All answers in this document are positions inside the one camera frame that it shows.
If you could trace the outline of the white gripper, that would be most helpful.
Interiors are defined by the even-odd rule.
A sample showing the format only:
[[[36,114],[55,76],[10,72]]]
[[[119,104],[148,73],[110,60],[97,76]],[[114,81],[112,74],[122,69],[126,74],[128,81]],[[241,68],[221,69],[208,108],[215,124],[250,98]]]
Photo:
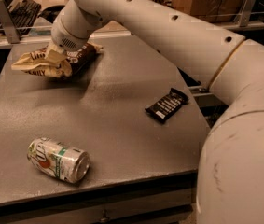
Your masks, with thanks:
[[[91,34],[101,27],[100,17],[84,11],[74,0],[69,0],[52,25],[52,46],[22,54],[11,65],[11,69],[32,71],[41,67],[57,67],[66,59],[66,56],[59,52],[81,49]]]

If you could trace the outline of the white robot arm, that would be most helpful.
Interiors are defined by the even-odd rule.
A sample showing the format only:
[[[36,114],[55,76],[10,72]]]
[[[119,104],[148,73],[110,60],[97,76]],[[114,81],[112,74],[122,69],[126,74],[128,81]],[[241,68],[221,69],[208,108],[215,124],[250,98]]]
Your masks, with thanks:
[[[201,151],[198,224],[264,224],[264,46],[149,0],[69,0],[53,23],[46,56],[26,53],[21,60],[57,65],[109,21],[229,106]]]

